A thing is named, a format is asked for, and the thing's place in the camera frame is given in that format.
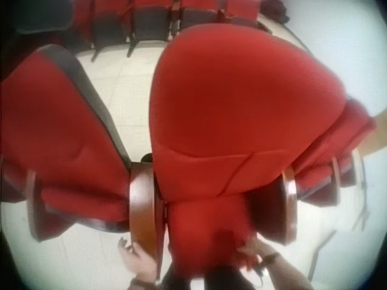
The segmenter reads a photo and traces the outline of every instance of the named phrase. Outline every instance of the seat cushion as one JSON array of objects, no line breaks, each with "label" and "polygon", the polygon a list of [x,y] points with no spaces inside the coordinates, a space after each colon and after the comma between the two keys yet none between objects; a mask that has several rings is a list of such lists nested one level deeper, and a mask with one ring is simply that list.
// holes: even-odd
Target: seat cushion
[{"label": "seat cushion", "polygon": [[128,199],[107,192],[86,191],[66,187],[44,187],[42,199],[55,209],[80,218],[120,222],[129,219]]},{"label": "seat cushion", "polygon": [[201,276],[219,265],[252,262],[236,251],[254,233],[244,195],[173,202],[167,210],[170,251],[179,275]]}]

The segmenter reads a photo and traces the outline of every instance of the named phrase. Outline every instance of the wooden armrest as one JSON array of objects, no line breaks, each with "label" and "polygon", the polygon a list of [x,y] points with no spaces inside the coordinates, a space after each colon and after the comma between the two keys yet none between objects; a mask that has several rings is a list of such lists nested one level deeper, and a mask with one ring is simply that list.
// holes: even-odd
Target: wooden armrest
[{"label": "wooden armrest", "polygon": [[160,199],[152,163],[132,163],[129,190],[131,240],[157,262],[160,277],[163,261],[165,209]]},{"label": "wooden armrest", "polygon": [[261,235],[283,245],[296,239],[297,192],[292,167],[272,183],[246,195],[253,225]]}]

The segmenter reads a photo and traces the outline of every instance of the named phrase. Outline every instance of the white tiled floor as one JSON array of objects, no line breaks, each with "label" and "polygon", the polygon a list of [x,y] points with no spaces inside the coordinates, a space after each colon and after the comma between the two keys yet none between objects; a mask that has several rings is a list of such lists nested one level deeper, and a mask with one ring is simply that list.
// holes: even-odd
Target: white tiled floor
[{"label": "white tiled floor", "polygon": [[[386,83],[382,80],[382,75],[387,75],[387,61],[381,61],[387,56],[382,55],[382,52],[387,51],[387,38],[382,30],[380,16],[375,6],[364,6],[362,1],[329,2],[326,5],[323,0],[288,1],[291,16],[289,27],[320,61],[337,72],[352,95],[359,97],[374,115],[387,105]],[[287,31],[278,30],[269,22],[267,25],[276,35],[291,39]],[[126,58],[127,45],[102,51],[94,63],[90,62],[91,53],[79,56],[86,73],[108,107],[133,161],[139,161],[151,151],[149,93],[154,69],[164,46],[158,42],[141,43],[130,59]],[[387,178],[387,162],[383,160],[387,161],[386,149],[365,160],[371,211],[367,227],[373,230],[385,230],[387,227],[387,183],[382,182]],[[342,190],[342,202],[335,208],[321,209],[299,202],[297,241],[287,247],[273,245],[295,267],[308,275],[315,248],[333,230],[351,231],[362,205],[362,195],[359,188],[355,187]],[[57,239],[37,243],[28,230],[25,206],[24,202],[2,204],[2,229],[9,239],[21,276],[32,289],[127,288],[132,275],[123,267],[116,250],[120,234],[103,233],[75,225]],[[171,262],[167,244],[166,236],[162,274]],[[246,275],[259,285],[256,276]],[[263,289],[273,289],[268,277],[264,278],[264,283]],[[335,289],[334,285],[319,282],[316,282],[315,287]],[[203,289],[203,281],[194,280],[192,289]]]}]

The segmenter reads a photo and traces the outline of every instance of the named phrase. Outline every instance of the row of chairs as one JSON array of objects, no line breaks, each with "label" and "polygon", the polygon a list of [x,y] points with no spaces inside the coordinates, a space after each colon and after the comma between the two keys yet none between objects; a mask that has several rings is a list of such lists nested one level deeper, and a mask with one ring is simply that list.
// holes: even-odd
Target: row of chairs
[{"label": "row of chairs", "polygon": [[125,44],[128,57],[143,40],[168,41],[180,31],[207,23],[264,28],[257,22],[261,0],[75,0],[74,22],[61,34],[73,53]]},{"label": "row of chairs", "polygon": [[[221,41],[206,42],[215,36]],[[225,46],[230,37],[241,43]],[[182,47],[190,47],[192,42],[197,44],[194,58],[184,53],[187,48]],[[243,58],[237,55],[227,63],[208,64],[212,61],[209,53],[223,51],[234,56],[242,50],[249,50],[243,54],[249,57],[249,64],[257,63],[241,64]],[[314,114],[278,118],[274,112],[279,109],[289,114],[301,110],[301,105],[306,106],[303,102],[296,104],[296,109],[284,106],[284,102],[292,104],[296,100],[283,95],[293,93],[295,98],[301,95],[310,100],[310,87],[316,86],[312,81],[298,85],[294,75],[299,72],[283,70],[282,63],[287,62],[291,62],[292,68],[298,65],[310,69],[308,79],[301,75],[303,82],[313,80],[314,75],[329,82],[322,85],[329,89],[313,91],[314,102],[305,101],[312,104],[308,108]],[[249,69],[248,76],[238,69],[240,65]],[[204,68],[216,71],[209,72],[211,77],[207,77]],[[267,71],[274,69],[276,81],[268,85],[272,78]],[[256,71],[265,81],[259,82],[262,86],[257,90],[253,88],[252,97],[250,89],[258,83]],[[293,82],[284,86],[289,85],[293,91],[276,85],[278,79],[289,79],[289,74]],[[244,108],[244,114],[233,102],[246,101],[235,96],[225,99],[230,88],[220,76],[232,77],[233,85],[238,85],[239,90],[246,86],[244,94],[252,104]],[[160,264],[164,227],[168,224],[171,251],[181,266],[179,269],[187,275],[197,274],[205,271],[206,265],[230,257],[234,240],[250,231],[249,223],[267,238],[288,244],[296,238],[297,200],[318,206],[335,205],[339,201],[340,185],[362,182],[356,178],[352,154],[374,129],[372,118],[359,102],[345,99],[336,77],[310,56],[273,42],[266,34],[231,25],[191,30],[172,42],[164,53],[153,86],[150,104],[153,153],[135,163],[126,153],[107,108],[82,66],[66,49],[58,45],[40,48],[2,83],[1,198],[4,202],[27,200],[33,237],[42,241],[58,236],[75,222],[110,232],[130,231],[132,240],[140,242]],[[256,92],[272,97],[259,98]],[[255,114],[261,106],[269,106],[270,113]],[[203,123],[201,117],[188,114],[196,111],[210,112],[212,117]],[[238,114],[223,120],[223,112]],[[311,115],[319,117],[315,123],[322,127],[320,130],[324,129],[322,134],[314,131],[314,123],[307,124]],[[284,126],[284,120],[291,122]],[[226,139],[205,142],[206,150],[214,147],[214,157],[181,156],[180,152],[184,151],[172,150],[185,142],[192,150],[202,148],[204,137],[196,134],[208,129],[209,122],[222,125],[219,133],[227,128]],[[233,122],[246,126],[244,139],[230,135],[229,130],[235,128],[240,135],[241,128]],[[168,135],[170,126],[171,132],[184,132],[184,138]],[[288,126],[292,132],[301,130],[302,133],[295,137],[284,130]],[[213,134],[206,135],[206,138],[212,137]],[[229,144],[253,146],[246,150],[258,153],[267,153],[267,146],[286,145],[293,150],[268,151],[268,155],[248,158],[230,153],[222,159],[219,150]],[[279,162],[283,158],[288,159],[287,167]],[[197,264],[193,263],[192,250],[188,249],[190,239],[198,246],[194,253]],[[207,256],[206,245],[214,242],[219,247],[213,252],[219,255]]]}]

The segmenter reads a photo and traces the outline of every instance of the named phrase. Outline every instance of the wristwatch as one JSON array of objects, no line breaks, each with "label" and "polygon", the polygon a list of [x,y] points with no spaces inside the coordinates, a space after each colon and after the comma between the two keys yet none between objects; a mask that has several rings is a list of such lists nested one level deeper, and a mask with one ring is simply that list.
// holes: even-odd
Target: wristwatch
[{"label": "wristwatch", "polygon": [[137,280],[136,278],[134,278],[131,281],[131,286],[139,286],[139,287],[144,288],[145,290],[157,290],[158,289],[157,283],[148,283],[148,282]]}]

